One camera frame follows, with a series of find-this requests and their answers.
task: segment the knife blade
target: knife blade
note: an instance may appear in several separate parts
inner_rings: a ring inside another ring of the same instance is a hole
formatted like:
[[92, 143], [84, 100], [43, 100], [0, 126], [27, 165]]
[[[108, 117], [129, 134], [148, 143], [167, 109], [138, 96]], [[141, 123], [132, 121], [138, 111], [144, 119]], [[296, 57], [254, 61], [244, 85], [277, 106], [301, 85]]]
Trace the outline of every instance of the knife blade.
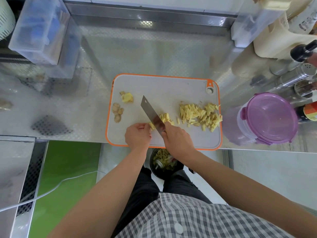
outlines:
[[160, 119], [160, 117], [157, 115], [155, 110], [152, 108], [149, 101], [146, 99], [145, 96], [142, 98], [141, 107], [143, 108], [146, 115], [149, 117], [151, 122], [154, 124], [154, 127], [159, 132], [159, 134], [162, 136], [162, 132], [165, 131], [165, 124]]

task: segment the black pants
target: black pants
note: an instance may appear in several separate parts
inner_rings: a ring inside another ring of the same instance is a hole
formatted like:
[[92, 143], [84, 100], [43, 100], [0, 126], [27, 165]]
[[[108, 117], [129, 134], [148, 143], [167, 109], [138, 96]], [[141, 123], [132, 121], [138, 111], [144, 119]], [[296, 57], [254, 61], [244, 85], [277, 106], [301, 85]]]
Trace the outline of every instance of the black pants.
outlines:
[[[128, 203], [111, 237], [119, 234], [142, 210], [159, 196], [159, 188], [151, 178], [151, 170], [142, 167]], [[191, 182], [184, 170], [165, 180], [163, 192], [194, 197], [211, 204], [210, 200]]]

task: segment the hand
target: hand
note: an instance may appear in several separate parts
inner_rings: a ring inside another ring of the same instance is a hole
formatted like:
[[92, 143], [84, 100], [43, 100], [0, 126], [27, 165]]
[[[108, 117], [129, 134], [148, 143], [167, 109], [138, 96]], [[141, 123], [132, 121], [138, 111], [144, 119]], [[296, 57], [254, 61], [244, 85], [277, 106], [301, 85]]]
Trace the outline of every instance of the hand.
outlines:
[[147, 151], [152, 138], [150, 125], [148, 123], [133, 124], [126, 129], [124, 136], [131, 150]]
[[165, 132], [162, 133], [165, 147], [177, 160], [181, 161], [191, 151], [195, 150], [190, 135], [180, 127], [165, 123]]

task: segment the black bottle cap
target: black bottle cap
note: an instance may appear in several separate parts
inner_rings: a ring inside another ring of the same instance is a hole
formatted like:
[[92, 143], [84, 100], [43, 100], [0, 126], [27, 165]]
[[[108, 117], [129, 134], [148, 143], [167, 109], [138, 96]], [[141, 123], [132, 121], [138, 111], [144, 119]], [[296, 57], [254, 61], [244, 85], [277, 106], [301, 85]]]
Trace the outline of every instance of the black bottle cap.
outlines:
[[315, 48], [317, 48], [317, 40], [314, 40], [307, 45], [297, 45], [290, 52], [291, 58], [297, 62], [303, 62], [312, 56]]

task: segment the white colander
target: white colander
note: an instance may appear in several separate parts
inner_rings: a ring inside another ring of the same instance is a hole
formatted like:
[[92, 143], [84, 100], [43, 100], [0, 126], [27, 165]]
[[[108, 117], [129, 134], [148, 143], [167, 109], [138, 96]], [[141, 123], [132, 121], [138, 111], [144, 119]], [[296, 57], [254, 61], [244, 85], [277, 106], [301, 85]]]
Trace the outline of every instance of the white colander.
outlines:
[[6, 38], [16, 25], [14, 14], [6, 0], [0, 0], [0, 40]]

